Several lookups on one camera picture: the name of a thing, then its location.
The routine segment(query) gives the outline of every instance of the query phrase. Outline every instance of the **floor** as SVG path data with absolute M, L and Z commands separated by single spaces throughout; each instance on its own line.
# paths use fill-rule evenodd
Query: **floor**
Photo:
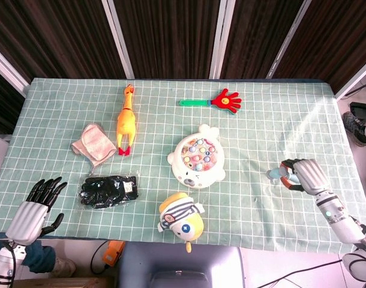
M 353 95 L 349 99 L 338 102 L 341 113 L 349 110 L 351 101 L 366 103 L 366 90 Z M 359 148 L 350 142 L 354 159 L 361 176 L 361 181 L 366 193 L 366 147 Z M 64 240 L 64 239 L 45 239 L 44 245 L 53 246 L 59 257 L 72 259 L 77 265 L 75 277 L 92 277 L 89 265 L 93 253 L 102 241 L 87 240 Z M 99 271 L 103 264 L 100 260 L 105 247 L 101 247 L 94 259 L 94 269 Z M 243 266 L 245 272 L 246 287 L 258 287 L 276 278 L 282 277 L 290 272 L 310 268 L 312 266 L 333 262 L 341 258 L 336 254 L 313 254 L 296 252 L 270 252 L 241 249 Z M 106 270 L 101 276 L 116 275 L 116 268 Z M 18 279 L 28 278 L 48 278 L 50 274 L 33 274 L 27 267 L 21 267 L 17 272 Z M 342 263 L 318 268 L 312 271 L 301 272 L 291 275 L 286 280 L 281 280 L 276 285 L 267 287 L 292 288 L 292 287 L 330 287 L 330 288 L 359 288 L 363 283 L 355 280 L 345 269 Z

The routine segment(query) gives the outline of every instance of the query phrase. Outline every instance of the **black gloves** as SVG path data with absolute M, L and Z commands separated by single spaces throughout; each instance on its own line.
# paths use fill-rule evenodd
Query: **black gloves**
M 138 197 L 136 177 L 108 176 L 87 178 L 79 193 L 82 204 L 107 208 Z

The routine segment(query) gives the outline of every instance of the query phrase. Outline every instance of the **brown curtain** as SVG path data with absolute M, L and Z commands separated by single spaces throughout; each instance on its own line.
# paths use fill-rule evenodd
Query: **brown curtain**
M 12 134 L 24 98 L 0 75 L 0 134 Z
M 366 0 L 312 0 L 274 78 L 316 78 L 334 92 L 366 63 Z
M 265 78 L 303 0 L 237 0 L 221 78 Z
M 99 0 L 0 0 L 0 52 L 29 82 L 125 78 Z
M 114 0 L 135 78 L 208 79 L 220 0 Z

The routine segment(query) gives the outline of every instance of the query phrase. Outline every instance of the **folded cloth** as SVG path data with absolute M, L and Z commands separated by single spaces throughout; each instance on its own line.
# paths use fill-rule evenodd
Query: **folded cloth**
M 115 145 L 97 124 L 89 124 L 84 129 L 82 138 L 72 143 L 71 147 L 76 154 L 86 156 L 93 168 L 105 162 L 116 152 Z

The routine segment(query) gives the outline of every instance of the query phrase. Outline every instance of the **table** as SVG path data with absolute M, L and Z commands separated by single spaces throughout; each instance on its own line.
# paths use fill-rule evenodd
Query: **table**
M 137 135 L 129 157 L 115 155 L 96 175 L 139 175 L 139 198 L 125 206 L 94 210 L 78 192 L 91 166 L 71 143 L 85 126 L 100 124 L 115 143 L 123 89 L 135 86 Z M 179 107 L 181 99 L 210 99 L 223 88 L 238 91 L 235 115 L 213 107 Z M 173 176 L 167 155 L 200 124 L 219 127 L 226 178 L 192 190 Z M 204 205 L 200 244 L 260 250 L 345 253 L 314 199 L 290 192 L 265 176 L 287 158 L 315 158 L 349 212 L 366 224 L 366 199 L 334 95 L 325 83 L 160 80 L 34 79 L 0 172 L 0 232 L 40 179 L 68 182 L 49 215 L 63 212 L 57 237 L 182 242 L 159 233 L 158 206 L 184 191 Z

